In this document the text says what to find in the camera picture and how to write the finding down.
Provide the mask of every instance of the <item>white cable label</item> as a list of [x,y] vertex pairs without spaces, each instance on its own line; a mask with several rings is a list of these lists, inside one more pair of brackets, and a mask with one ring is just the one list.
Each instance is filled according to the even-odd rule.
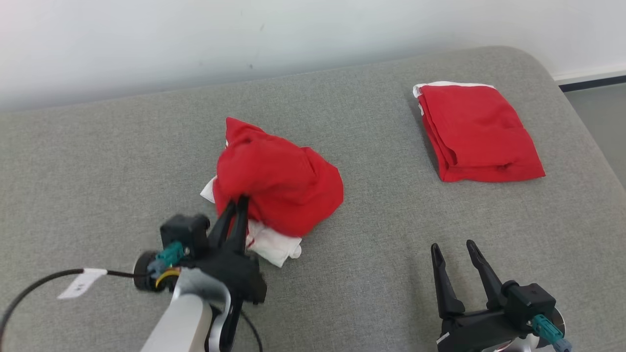
[[442,342],[443,340],[445,340],[448,336],[450,336],[450,333],[446,333],[445,335],[443,335],[442,337],[437,339],[437,344],[439,344],[440,342]]
[[76,279],[69,284],[68,288],[66,288],[65,291],[57,297],[58,299],[76,298],[82,295],[87,292],[89,287],[91,287],[97,279],[107,273],[104,269],[84,268],[83,270],[84,272],[77,276]]

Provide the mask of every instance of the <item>yellow wire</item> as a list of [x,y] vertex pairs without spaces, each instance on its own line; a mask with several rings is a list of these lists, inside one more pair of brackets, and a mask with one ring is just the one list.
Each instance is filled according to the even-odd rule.
[[180,276],[180,271],[166,270],[163,274],[161,274],[161,276],[158,277],[158,279],[156,279],[155,287],[158,287],[159,283],[161,283],[161,281],[168,276]]

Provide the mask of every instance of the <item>black cable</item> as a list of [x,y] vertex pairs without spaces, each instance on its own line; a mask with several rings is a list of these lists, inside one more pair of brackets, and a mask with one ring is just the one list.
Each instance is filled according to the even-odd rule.
[[[2,322],[0,323],[0,352],[2,352],[2,343],[3,343],[3,337],[4,337],[4,330],[6,329],[6,325],[9,322],[9,318],[13,314],[13,311],[17,308],[18,304],[29,293],[33,292],[37,287],[40,287],[41,285],[45,284],[48,281],[52,281],[54,279],[58,279],[59,277],[63,277],[63,276],[82,274],[84,272],[85,272],[84,269],[70,269],[70,270],[59,271],[59,272],[56,272],[54,274],[50,274],[50,275],[48,275],[48,276],[46,276],[46,277],[44,277],[42,279],[39,279],[39,280],[35,281],[30,286],[28,286],[25,290],[23,290],[21,293],[19,293],[18,296],[15,297],[15,299],[13,299],[13,302],[11,302],[11,304],[9,304],[9,307],[4,311],[4,314],[2,316]],[[120,276],[120,277],[145,276],[145,275],[136,275],[136,274],[131,274],[129,272],[121,272],[121,271],[113,271],[113,270],[107,271],[106,274],[107,275],[112,275],[112,276]]]
[[254,327],[254,324],[252,324],[252,322],[250,321],[250,318],[248,318],[248,316],[245,315],[244,311],[241,311],[241,316],[244,317],[245,322],[248,323],[248,325],[250,326],[250,329],[252,329],[252,333],[254,334],[254,337],[257,338],[257,344],[259,345],[259,352],[263,352],[263,344],[261,343],[261,336],[259,336],[259,332],[257,331],[257,328]]

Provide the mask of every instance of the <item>white wall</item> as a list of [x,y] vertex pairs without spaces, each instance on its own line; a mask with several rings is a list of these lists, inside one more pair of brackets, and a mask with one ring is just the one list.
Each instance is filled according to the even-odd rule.
[[505,44],[626,70],[623,0],[0,0],[0,110]]

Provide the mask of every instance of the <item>garment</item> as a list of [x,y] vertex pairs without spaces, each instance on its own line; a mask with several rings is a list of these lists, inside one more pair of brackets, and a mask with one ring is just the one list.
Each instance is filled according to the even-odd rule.
[[[215,203],[213,183],[217,176],[207,183],[200,195],[211,203]],[[256,252],[265,260],[277,267],[282,267],[287,258],[297,259],[302,254],[300,247],[302,238],[279,234],[273,229],[254,220],[248,220],[247,249]]]
[[226,119],[226,140],[213,183],[218,214],[245,194],[250,219],[302,237],[343,202],[339,171],[313,149],[231,117]]
[[535,145],[507,100],[489,85],[416,85],[423,123],[445,182],[507,182],[545,176]]

